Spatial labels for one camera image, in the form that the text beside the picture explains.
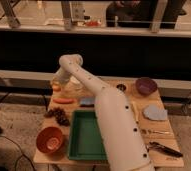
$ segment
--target small bowl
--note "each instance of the small bowl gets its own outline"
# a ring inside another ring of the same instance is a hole
[[[137,79],[135,86],[138,92],[144,96],[149,96],[158,89],[157,83],[149,77],[142,77]]]
[[[56,152],[64,142],[62,131],[57,127],[43,129],[36,139],[36,147],[45,154]]]

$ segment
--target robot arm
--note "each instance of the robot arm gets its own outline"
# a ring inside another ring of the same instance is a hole
[[[59,59],[60,84],[76,77],[95,95],[95,112],[111,171],[154,171],[125,94],[80,67],[80,55]]]

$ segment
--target carrot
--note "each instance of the carrot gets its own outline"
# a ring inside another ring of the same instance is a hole
[[[71,104],[75,102],[75,99],[69,99],[69,98],[55,98],[53,99],[53,102],[59,103],[59,104]]]
[[[61,87],[59,85],[52,85],[52,89],[53,91],[60,91],[61,90]]]

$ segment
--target plastic tray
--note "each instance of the plastic tray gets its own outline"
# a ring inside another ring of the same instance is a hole
[[[71,160],[107,160],[94,111],[74,111],[68,158]]]

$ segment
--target orange carrot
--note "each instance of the orange carrot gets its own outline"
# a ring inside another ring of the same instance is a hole
[[[53,91],[60,91],[61,90],[61,87],[59,85],[52,85],[52,89]]]

